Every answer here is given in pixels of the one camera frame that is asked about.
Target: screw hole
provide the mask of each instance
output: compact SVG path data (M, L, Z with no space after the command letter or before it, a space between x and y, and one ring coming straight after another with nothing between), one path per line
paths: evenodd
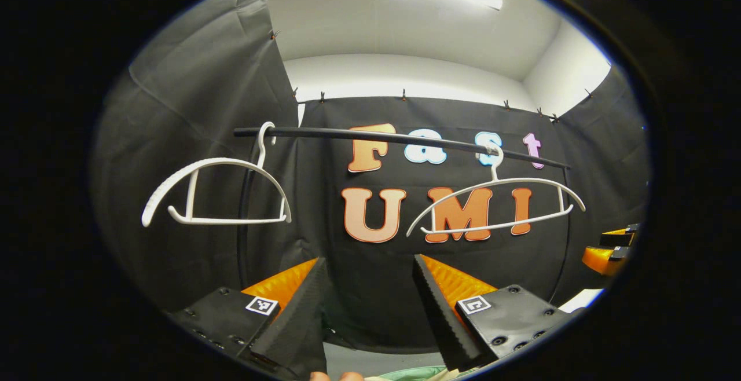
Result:
M231 336L231 339L232 339L232 341L234 341L235 344L238 344L238 345L245 345L246 344L246 342L244 341L244 339L242 339L239 336L232 335Z

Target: hanger hook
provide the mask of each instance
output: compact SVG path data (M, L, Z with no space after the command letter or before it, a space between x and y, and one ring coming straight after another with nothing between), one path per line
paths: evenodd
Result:
M486 146L486 150L489 151L489 155L493 155L493 152L497 152L497 157L495 157L494 161L491 163L491 178L493 180L498 180L497 167L502 164L502 161L504 161L505 154L503 153L502 148L493 142L489 142L484 146Z
M265 122L262 123L262 127L260 127L260 131L257 132L257 144L260 147L260 156L257 158L257 167L262 168L263 163L265 162L265 131L269 127L275 127L275 123L273 122ZM272 144L276 143L276 138L273 136L273 140L271 142Z

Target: black plastic mount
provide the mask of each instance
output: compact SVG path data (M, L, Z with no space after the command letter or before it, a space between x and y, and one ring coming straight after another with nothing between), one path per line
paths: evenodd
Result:
M327 371L321 308L328 284L326 260L318 258L283 313L254 342L252 362L294 379Z
M521 349L570 316L518 285L458 301L456 310L479 344L489 347L493 360Z
M630 247L614 247L612 250L612 254L610 254L610 257L608 258L608 261L621 261L623 260L627 255L628 251L630 250Z
M469 330L461 325L419 255L414 256L412 277L448 370L457 369L463 372L496 359L482 342L477 342Z
M170 318L191 335L234 358L249 359L249 348L280 312L275 300L220 287Z

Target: white clothes hanger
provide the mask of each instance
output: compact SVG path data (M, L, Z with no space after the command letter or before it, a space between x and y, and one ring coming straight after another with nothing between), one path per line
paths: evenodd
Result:
M150 225L150 223L152 222L154 211L159 205L159 202L161 202L164 198L164 195L167 194L167 192L170 191L170 189L173 188L173 186L177 184L178 181L185 178L185 176L188 174L190 174L190 185L188 186L188 201L185 205L185 216L183 217L183 215L178 213L178 211L175 210L175 207L167 207L167 211L170 212L170 215L175 220L177 220L177 222L183 223L185 225L256 225L261 223L275 223L284 221L286 223L291 223L291 207L288 205L288 200L285 197L283 188L278 183L278 181L275 180L272 175L270 175L270 173L263 170L262 168L262 165L265 162L265 131L268 127L275 127L275 125L273 124L273 122L265 122L263 123L262 127L260 127L260 131L257 134L257 144L260 147L260 155L257 158L257 165L252 164L251 162L243 161L241 159L230 159L229 157L212 157L212 159L202 159L201 161L194 162L193 164L182 168L182 170L171 175L167 180L163 181L156 190L154 190L154 193L152 193L152 196L146 203L144 212L141 214L141 224L145 228ZM276 138L273 136L273 140L271 143L275 144L275 141ZM280 215L278 215L277 218L258 219L194 218L193 199L196 196L196 181L198 180L198 171L204 167L211 167L212 165L220 164L239 165L241 167L246 167L250 170L255 170L257 173L264 175L265 178L270 180L270 182L273 183L276 188L278 188L278 191L280 192L282 198L280 205Z
M431 210L435 208L436 205L444 202L445 200L458 196L458 194L466 193L469 191L474 191L474 189L487 188L488 186L506 185L508 183L543 183L546 185L555 186L555 188L558 188L559 211L556 213L551 213L550 215L542 215L541 217L528 218L525 220L518 220L516 222L501 223L498 225L490 225L490 226L479 226L478 228L465 228L465 229L452 229L452 230L436 230L434 213L433 213L432 230L427 230L426 228L420 228L421 231L423 231L426 234L431 234L431 235L436 235L440 233L473 232L475 230L508 228L508 227L515 226L515 225L521 225L523 223L540 222L543 220L548 220L550 218L562 217L563 215L569 214L569 212L571 212L571 209L574 208L574 205L570 204L569 207L564 209L563 207L563 192L564 191L566 191L566 193L568 193L569 196L574 197L574 200L577 201L577 204L579 205L579 208L582 210L582 212L586 211L586 207L584 207L584 202L582 202L582 199L580 199L579 196L577 196L577 194L574 193L572 189L556 181L545 180L544 178L505 178L504 180L498 179L497 167L500 164L502 164L502 160L504 160L504 154L502 152L502 148L500 148L499 146L495 144L489 144L487 145L487 148L489 148L489 154L491 154L492 151L497 152L497 157L495 157L491 165L491 181L486 181L485 183L481 183L480 185L470 186L470 188L460 189L456 191L455 193L448 194L442 199L439 199L436 202L434 202L433 204L428 206L426 209L424 209L423 212L418 215L418 217L415 218L414 222L412 222L409 229L407 230L407 237L412 233L412 230L414 229L416 224L419 223L421 218L424 217L424 215L429 213Z

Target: orange object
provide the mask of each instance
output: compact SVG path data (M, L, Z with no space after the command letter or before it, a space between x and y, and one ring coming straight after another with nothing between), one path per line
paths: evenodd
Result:
M603 232L603 235L630 235L630 239L628 239L628 246L633 243L633 239L636 237L635 231L628 233L628 229L618 229L618 230L611 230L609 232Z
M280 313L283 313L283 310L285 310L288 302L291 301L291 298L294 297L296 290L298 290L301 284L304 283L304 279L315 263L317 263L317 258L296 265L295 267L288 268L288 270L277 273L268 279L260 281L260 283L243 289L242 292L251 296L277 300L278 304L280 304L280 312L276 315L276 318L278 318Z
M437 202L445 196L453 193L452 188L431 188L427 195L432 201ZM445 225L448 229L463 229L471 224L472 228L487 226L489 223L489 200L492 191L490 188L477 188L471 192L465 207L461 207L458 198L452 197L434 207L435 229L443 230ZM473 230L470 232L452 233L456 241L461 239L465 233L466 241L484 241L489 239L489 230ZM424 236L424 240L431 244L447 241L447 233L435 233Z
M582 262L588 267L604 276L613 276L622 266L624 261L610 261L612 249L598 247L586 247Z
M387 188L379 192L379 197L386 202L380 229L365 225L365 207L368 206L368 199L373 197L370 189L346 188L340 194L344 199L344 229L350 236L362 242L379 244L397 235L402 200L407 197L403 189Z
M354 127L350 130L365 130L368 132L397 133L396 128L391 123L381 125L370 125L369 127ZM347 170L351 173L362 173L364 171L374 171L381 168L381 161L374 156L374 151L378 156L386 156L388 152L388 142L363 141L361 139L353 140L353 161L347 165Z
M516 188L512 190L512 199L514 199L514 220L519 222L530 218L530 196L533 191L529 188ZM514 236L524 235L530 231L529 223L514 225L510 231Z
M482 296L497 290L495 287L484 283L484 281L473 278L463 271L450 267L450 265L445 265L442 262L426 257L425 255L420 256L424 260L424 264L427 265L428 270L430 270L430 273L435 279L435 283L437 283L440 291L442 291L442 296L445 297L445 301L447 301L447 304L453 309L453 312L462 324L463 320L456 310L456 302L458 302L458 300Z

